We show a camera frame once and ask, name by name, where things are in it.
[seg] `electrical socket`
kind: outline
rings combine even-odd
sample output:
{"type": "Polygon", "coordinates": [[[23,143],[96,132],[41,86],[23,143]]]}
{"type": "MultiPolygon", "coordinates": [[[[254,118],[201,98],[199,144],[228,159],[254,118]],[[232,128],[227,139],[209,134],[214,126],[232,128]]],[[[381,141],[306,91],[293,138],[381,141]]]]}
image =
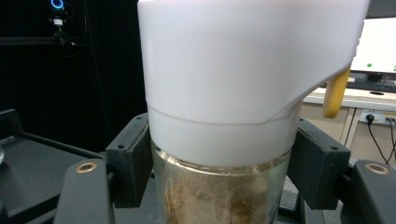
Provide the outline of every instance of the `electrical socket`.
{"type": "Polygon", "coordinates": [[[366,116],[368,114],[372,114],[374,116],[373,123],[377,123],[377,124],[388,124],[389,125],[389,121],[387,121],[387,119],[390,119],[390,120],[396,119],[396,112],[363,109],[361,111],[361,117],[359,118],[359,121],[367,122],[366,116]]]}

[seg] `transparent container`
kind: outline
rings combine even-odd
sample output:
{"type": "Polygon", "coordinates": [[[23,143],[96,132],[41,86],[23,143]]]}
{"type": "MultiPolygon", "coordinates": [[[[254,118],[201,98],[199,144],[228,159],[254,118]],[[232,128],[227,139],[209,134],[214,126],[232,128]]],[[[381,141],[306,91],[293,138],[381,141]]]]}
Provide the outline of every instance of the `transparent container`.
{"type": "Polygon", "coordinates": [[[275,223],[290,153],[247,167],[204,167],[152,144],[162,223],[275,223]]]}

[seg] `brass grommet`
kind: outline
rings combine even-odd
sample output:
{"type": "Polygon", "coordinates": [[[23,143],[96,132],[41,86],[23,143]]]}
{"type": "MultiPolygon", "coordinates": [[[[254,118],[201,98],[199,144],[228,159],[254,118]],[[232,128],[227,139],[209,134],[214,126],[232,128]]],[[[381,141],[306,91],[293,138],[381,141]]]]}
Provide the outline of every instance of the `brass grommet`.
{"type": "Polygon", "coordinates": [[[85,162],[81,164],[77,169],[77,173],[88,173],[96,168],[96,163],[94,162],[85,162]]]}
{"type": "Polygon", "coordinates": [[[385,166],[382,166],[382,165],[378,165],[378,164],[374,164],[374,163],[368,163],[368,164],[366,164],[366,168],[369,171],[372,171],[372,172],[374,172],[376,174],[379,174],[379,175],[388,175],[389,174],[388,168],[385,167],[385,166]]]}

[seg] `monitor screen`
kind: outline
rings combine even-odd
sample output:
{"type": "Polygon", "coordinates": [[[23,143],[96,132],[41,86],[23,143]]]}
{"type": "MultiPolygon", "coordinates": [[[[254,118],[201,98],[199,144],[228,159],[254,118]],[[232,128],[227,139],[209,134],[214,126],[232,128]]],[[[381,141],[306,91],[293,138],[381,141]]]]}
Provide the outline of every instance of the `monitor screen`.
{"type": "Polygon", "coordinates": [[[396,74],[396,18],[367,19],[351,70],[396,74]]]}

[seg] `yellow tab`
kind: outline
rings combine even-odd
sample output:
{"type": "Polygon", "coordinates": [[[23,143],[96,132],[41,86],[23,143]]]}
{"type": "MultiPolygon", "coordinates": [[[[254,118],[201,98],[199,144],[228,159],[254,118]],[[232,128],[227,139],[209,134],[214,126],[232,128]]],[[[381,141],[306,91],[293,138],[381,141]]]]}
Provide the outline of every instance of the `yellow tab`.
{"type": "Polygon", "coordinates": [[[349,74],[350,69],[348,68],[333,80],[328,81],[323,103],[323,117],[334,119],[337,116],[343,102],[349,74]]]}

